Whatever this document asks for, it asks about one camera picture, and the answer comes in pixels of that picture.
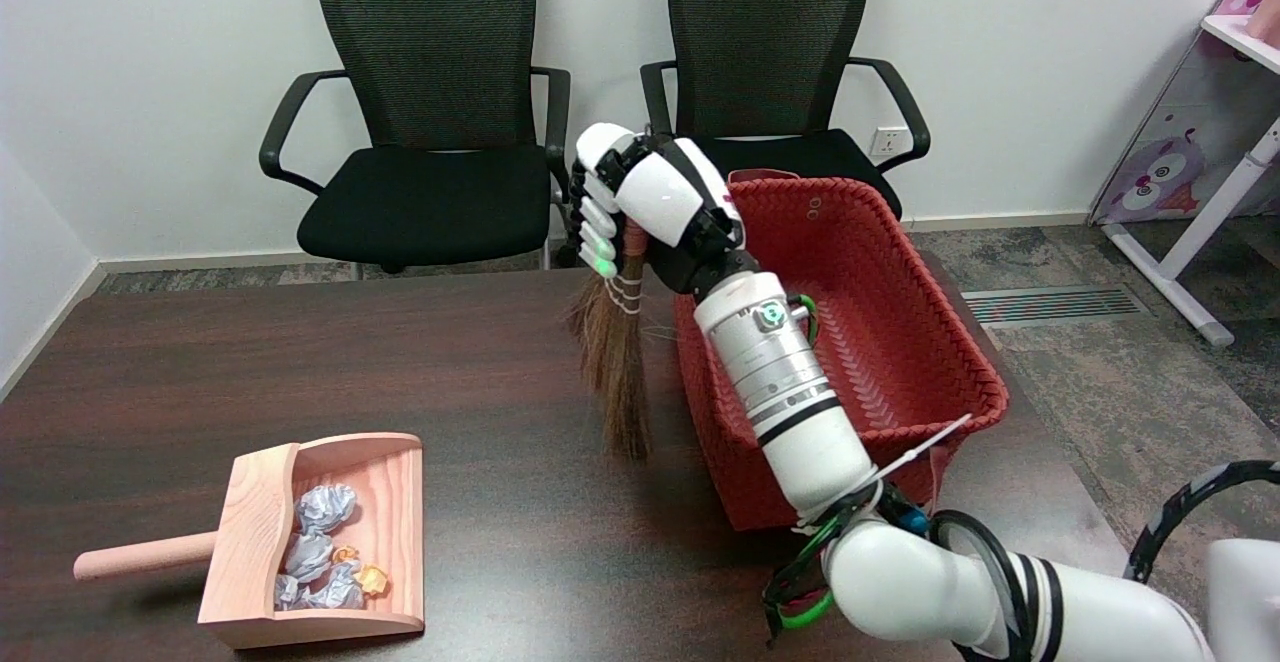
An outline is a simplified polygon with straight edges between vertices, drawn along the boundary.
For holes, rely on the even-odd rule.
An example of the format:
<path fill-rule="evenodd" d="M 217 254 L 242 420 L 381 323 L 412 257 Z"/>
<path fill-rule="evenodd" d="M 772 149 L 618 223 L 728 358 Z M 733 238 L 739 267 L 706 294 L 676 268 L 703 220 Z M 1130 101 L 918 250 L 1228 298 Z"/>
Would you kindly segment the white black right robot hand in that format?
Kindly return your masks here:
<path fill-rule="evenodd" d="M 762 270 L 724 175 L 698 143 L 596 123 L 575 150 L 570 243 L 604 279 L 622 271 L 628 223 L 646 234 L 644 262 L 676 295 L 701 300 Z"/>

